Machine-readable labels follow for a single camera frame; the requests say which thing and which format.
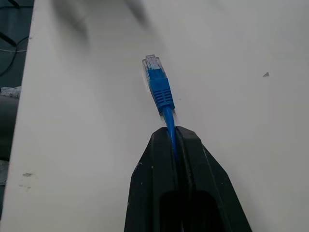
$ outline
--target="white surface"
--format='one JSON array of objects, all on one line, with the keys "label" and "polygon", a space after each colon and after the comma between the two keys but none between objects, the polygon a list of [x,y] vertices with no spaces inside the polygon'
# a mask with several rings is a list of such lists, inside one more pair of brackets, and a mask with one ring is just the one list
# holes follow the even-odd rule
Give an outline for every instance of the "white surface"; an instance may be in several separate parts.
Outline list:
[{"label": "white surface", "polygon": [[164,125],[141,76],[152,53],[252,230],[308,231],[307,0],[149,0],[152,33],[120,1],[93,8],[84,47],[36,1],[1,231],[123,231],[131,173]]}]

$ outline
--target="dark background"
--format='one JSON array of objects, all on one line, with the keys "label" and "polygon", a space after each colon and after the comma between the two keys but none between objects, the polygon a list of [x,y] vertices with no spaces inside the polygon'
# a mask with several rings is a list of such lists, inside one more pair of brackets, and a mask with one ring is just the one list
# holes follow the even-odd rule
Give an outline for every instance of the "dark background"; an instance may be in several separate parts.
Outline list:
[{"label": "dark background", "polygon": [[[33,6],[34,0],[16,0],[20,6]],[[33,8],[1,8],[2,6],[12,6],[7,0],[0,0],[0,31],[15,42],[29,36],[30,24]],[[14,50],[14,47],[0,39],[0,48],[6,50]],[[27,40],[25,40],[18,50],[27,48]],[[0,51],[0,73],[10,64],[14,53]],[[26,52],[19,52],[15,58],[11,69],[2,77],[0,77],[1,87],[20,86],[23,78]]]}]

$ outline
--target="small dark spot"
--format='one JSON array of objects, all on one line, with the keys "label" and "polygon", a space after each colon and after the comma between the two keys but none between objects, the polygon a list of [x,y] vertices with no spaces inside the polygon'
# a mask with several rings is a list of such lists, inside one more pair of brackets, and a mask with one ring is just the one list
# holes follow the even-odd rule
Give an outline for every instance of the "small dark spot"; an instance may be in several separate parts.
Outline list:
[{"label": "small dark spot", "polygon": [[25,176],[25,177],[30,177],[30,176],[32,176],[33,175],[33,173],[24,173],[23,174],[23,176]]},{"label": "small dark spot", "polygon": [[263,77],[269,77],[269,73],[268,73],[268,72],[265,73],[265,74],[263,75]]}]

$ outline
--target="blue cable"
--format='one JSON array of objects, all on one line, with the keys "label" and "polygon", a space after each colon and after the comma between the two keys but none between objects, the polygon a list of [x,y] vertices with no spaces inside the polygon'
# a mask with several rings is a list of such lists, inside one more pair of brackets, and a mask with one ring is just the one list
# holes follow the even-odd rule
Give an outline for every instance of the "blue cable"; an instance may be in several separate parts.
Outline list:
[{"label": "blue cable", "polygon": [[173,153],[178,160],[175,137],[175,123],[173,109],[175,109],[172,93],[170,91],[169,80],[164,72],[159,57],[155,55],[146,56],[143,60],[149,89],[154,98],[158,111],[163,115],[171,139]]},{"label": "blue cable", "polygon": [[177,150],[176,150],[175,123],[174,123],[173,111],[171,110],[171,108],[169,107],[163,108],[163,117],[164,117],[166,126],[168,128],[168,132],[169,132],[169,136],[172,142],[175,157],[178,158]]}]

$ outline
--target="clamp jaw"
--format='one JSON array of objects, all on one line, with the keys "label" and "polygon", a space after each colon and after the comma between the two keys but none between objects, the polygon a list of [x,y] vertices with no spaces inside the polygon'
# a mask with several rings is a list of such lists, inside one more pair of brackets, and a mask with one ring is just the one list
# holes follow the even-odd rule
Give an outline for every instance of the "clamp jaw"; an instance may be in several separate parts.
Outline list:
[{"label": "clamp jaw", "polygon": [[154,132],[131,178],[125,232],[251,232],[220,164],[191,130]]}]

